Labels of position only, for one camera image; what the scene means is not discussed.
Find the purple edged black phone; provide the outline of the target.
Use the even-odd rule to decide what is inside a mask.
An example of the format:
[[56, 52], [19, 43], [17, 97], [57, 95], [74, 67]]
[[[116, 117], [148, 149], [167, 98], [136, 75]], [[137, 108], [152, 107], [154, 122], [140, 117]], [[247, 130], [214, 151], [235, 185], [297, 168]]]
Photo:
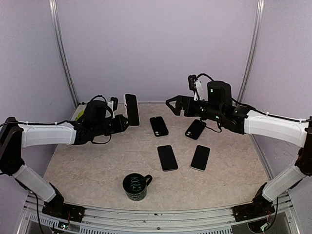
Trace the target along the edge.
[[178, 164], [173, 149], [170, 145], [158, 146], [157, 151], [161, 167], [164, 172], [178, 169]]

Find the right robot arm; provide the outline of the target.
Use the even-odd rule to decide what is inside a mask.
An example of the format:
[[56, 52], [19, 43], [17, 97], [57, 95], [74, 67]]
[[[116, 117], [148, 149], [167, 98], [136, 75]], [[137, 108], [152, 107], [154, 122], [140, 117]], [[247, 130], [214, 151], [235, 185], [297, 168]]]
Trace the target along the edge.
[[268, 209], [268, 202], [312, 175], [312, 120], [275, 116], [249, 105], [234, 106], [231, 86], [223, 81], [208, 82], [208, 99], [203, 100], [198, 92], [200, 86], [196, 81], [189, 86], [193, 97], [178, 95], [166, 100], [166, 105], [176, 116], [183, 112], [186, 117], [215, 121], [234, 133], [270, 137], [299, 147], [295, 163], [267, 182], [250, 204], [250, 213], [260, 216]]

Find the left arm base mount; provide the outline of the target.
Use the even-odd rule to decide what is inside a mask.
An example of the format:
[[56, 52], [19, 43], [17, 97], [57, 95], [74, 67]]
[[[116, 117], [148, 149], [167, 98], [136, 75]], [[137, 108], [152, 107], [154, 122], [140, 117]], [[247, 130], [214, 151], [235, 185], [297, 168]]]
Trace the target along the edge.
[[85, 208], [60, 201], [44, 202], [42, 213], [67, 221], [82, 222]]

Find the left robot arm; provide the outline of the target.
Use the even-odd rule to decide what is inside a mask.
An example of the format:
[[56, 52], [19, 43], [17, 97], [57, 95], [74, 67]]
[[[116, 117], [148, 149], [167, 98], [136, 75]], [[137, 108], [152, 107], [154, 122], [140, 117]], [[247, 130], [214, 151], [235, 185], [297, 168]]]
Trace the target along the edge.
[[68, 213], [68, 205], [63, 196], [50, 183], [27, 166], [21, 158], [23, 148], [40, 145], [83, 145], [94, 143], [98, 136], [111, 137], [124, 132], [129, 120], [116, 115], [117, 102], [92, 100], [87, 103], [77, 120], [54, 123], [19, 122], [9, 117], [1, 124], [0, 130], [0, 171], [12, 176], [45, 203], [55, 215], [62, 217]]

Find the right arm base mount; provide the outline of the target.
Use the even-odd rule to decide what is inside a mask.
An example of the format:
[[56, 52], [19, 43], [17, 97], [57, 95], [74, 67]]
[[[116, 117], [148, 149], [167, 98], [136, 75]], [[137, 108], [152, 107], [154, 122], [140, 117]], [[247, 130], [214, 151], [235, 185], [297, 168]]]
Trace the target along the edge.
[[273, 203], [267, 200], [254, 200], [248, 204], [234, 206], [232, 210], [236, 222], [262, 217], [275, 212]]

